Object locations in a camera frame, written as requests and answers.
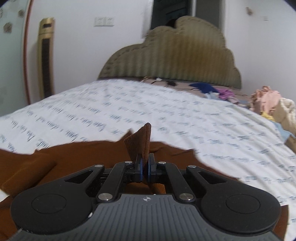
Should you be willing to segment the brown knit garment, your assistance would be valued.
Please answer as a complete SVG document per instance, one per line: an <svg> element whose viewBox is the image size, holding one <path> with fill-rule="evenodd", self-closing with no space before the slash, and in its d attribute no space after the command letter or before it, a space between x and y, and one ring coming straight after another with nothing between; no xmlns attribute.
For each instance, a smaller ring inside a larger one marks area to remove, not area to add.
<svg viewBox="0 0 296 241"><path fill-rule="evenodd" d="M30 155L1 150L1 240L283 240L288 207L266 191L151 142L151 125L117 142ZM147 181L149 153L157 175ZM135 182L137 155L143 181Z"/></svg>

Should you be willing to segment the white script-print bed sheet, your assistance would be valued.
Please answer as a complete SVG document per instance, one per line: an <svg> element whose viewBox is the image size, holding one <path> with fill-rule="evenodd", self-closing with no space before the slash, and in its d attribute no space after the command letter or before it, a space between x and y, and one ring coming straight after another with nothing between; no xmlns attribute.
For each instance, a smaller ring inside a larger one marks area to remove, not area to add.
<svg viewBox="0 0 296 241"><path fill-rule="evenodd" d="M1 148L31 154L71 142L116 141L145 123L153 141L193 149L207 166L288 205L285 239L295 239L295 153L277 124L226 101L138 81L94 81L2 116Z"/></svg>

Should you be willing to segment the navy blue garment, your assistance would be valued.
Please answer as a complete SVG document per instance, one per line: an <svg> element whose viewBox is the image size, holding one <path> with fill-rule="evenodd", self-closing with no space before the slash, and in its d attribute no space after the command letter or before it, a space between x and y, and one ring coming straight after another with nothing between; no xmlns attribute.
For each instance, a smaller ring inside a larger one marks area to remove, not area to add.
<svg viewBox="0 0 296 241"><path fill-rule="evenodd" d="M214 88L212 85L208 84L208 83L193 83L193 84L190 84L189 85L190 87L193 87L193 88L197 88L199 89L202 93L210 93L210 92L213 92L213 93L218 93L219 91Z"/></svg>

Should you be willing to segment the purple garment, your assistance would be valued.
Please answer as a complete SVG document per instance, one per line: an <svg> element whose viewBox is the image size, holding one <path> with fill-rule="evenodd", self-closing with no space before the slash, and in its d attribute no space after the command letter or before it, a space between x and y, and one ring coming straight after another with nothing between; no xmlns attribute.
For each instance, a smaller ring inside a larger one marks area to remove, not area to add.
<svg viewBox="0 0 296 241"><path fill-rule="evenodd" d="M229 89L219 89L219 98L222 100L228 100L229 98L235 97L235 94L233 91Z"/></svg>

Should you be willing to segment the olive scalloped headboard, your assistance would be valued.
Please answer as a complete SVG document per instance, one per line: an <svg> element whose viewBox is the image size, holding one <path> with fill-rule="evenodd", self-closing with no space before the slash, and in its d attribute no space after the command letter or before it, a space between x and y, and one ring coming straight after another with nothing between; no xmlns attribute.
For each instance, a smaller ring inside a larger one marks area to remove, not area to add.
<svg viewBox="0 0 296 241"><path fill-rule="evenodd" d="M99 73L99 78L115 77L159 77L242 87L221 30L193 16L178 18L173 28L156 27L143 43L116 51Z"/></svg>

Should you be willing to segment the pink garment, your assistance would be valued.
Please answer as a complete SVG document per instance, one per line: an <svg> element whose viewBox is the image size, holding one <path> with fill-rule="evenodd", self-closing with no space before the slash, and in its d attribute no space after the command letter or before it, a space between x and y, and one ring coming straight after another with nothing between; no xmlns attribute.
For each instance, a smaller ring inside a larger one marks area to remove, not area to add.
<svg viewBox="0 0 296 241"><path fill-rule="evenodd" d="M281 94L277 90L272 90L269 86L257 89L250 97L250 109L257 114L272 115L281 99Z"/></svg>

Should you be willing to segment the light blue garment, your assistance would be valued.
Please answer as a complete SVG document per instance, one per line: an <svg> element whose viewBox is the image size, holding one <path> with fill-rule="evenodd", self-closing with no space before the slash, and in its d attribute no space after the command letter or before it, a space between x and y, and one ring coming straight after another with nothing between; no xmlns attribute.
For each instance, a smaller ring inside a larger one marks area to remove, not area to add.
<svg viewBox="0 0 296 241"><path fill-rule="evenodd" d="M280 123L273 122L273 124L277 128L279 132L279 137L282 142L281 144L280 143L276 144L276 146L282 146L283 144L295 146L295 135L289 131L284 130Z"/></svg>

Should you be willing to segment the cream fluffy garment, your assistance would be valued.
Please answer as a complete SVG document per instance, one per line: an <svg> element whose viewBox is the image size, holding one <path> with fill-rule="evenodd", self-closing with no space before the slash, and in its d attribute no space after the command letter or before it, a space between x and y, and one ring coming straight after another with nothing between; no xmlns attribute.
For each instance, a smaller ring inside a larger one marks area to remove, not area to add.
<svg viewBox="0 0 296 241"><path fill-rule="evenodd" d="M280 123L282 128L295 136L295 102L291 99L282 97L272 114L274 120Z"/></svg>

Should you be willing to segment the dark window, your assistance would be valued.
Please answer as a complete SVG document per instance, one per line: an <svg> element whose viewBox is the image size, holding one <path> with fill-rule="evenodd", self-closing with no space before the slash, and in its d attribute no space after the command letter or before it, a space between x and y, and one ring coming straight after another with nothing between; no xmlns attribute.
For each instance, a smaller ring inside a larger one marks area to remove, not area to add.
<svg viewBox="0 0 296 241"><path fill-rule="evenodd" d="M190 16L192 1L189 0L156 0L153 2L151 27L172 26L182 16Z"/></svg>

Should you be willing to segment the wardrobe with red trim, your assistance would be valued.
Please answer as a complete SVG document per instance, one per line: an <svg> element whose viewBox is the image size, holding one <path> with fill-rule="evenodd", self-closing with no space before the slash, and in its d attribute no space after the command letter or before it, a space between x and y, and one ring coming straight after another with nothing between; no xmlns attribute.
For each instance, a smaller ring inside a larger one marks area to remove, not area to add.
<svg viewBox="0 0 296 241"><path fill-rule="evenodd" d="M1 116L30 103L24 59L31 5L20 0L1 6Z"/></svg>

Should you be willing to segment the white wall switch panel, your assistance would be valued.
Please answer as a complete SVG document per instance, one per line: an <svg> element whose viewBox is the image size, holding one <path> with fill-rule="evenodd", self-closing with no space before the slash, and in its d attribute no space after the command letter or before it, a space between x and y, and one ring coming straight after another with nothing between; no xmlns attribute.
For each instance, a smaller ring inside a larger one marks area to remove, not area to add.
<svg viewBox="0 0 296 241"><path fill-rule="evenodd" d="M114 20L115 20L114 17L98 16L94 20L94 27L113 27Z"/></svg>

